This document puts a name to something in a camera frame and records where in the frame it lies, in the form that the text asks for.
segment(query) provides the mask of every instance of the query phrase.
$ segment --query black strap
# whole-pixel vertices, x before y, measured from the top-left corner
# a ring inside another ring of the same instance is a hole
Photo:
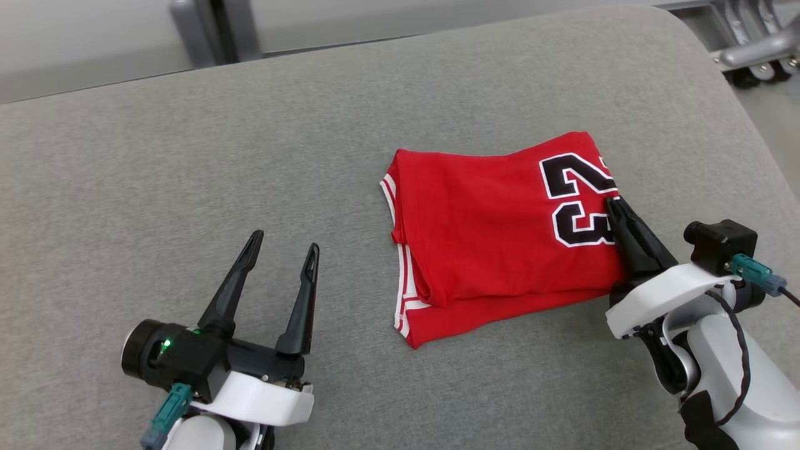
[[[698,392],[684,401],[681,417],[686,424],[684,437],[698,450],[739,450],[736,442],[714,421],[714,409],[708,391]]]

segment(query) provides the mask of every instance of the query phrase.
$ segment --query gray table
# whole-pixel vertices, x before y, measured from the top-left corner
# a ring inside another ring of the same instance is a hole
[[[141,319],[194,323],[266,231],[237,335],[282,332],[322,248],[308,424],[280,448],[688,448],[605,299],[412,351],[378,187],[399,147],[505,154],[588,130],[686,261],[692,220],[756,229],[800,282],[800,214],[692,33],[611,7],[323,50],[0,106],[0,447],[135,448],[164,393],[119,367]],[[788,301],[742,315],[800,380]]]

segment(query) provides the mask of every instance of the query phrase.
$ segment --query teal cable connector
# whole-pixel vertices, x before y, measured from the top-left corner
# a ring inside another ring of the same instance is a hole
[[[144,450],[161,450],[166,443],[172,426],[189,409],[192,401],[192,388],[188,384],[173,384],[169,395],[164,399],[155,417],[150,421],[150,428],[142,435],[139,443]]]
[[[781,295],[780,288],[786,287],[786,280],[783,277],[775,275],[769,267],[741,253],[730,261],[730,271],[773,297]]]

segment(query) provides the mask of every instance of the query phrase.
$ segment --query gray floor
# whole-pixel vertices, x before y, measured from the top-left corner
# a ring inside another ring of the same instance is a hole
[[[735,91],[795,197],[800,198],[800,76],[788,82]]]

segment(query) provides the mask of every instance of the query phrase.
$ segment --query clothing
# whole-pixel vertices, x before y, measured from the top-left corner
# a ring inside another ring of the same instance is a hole
[[[622,278],[597,147],[571,132],[505,156],[398,150],[381,181],[408,344],[593,299]]]

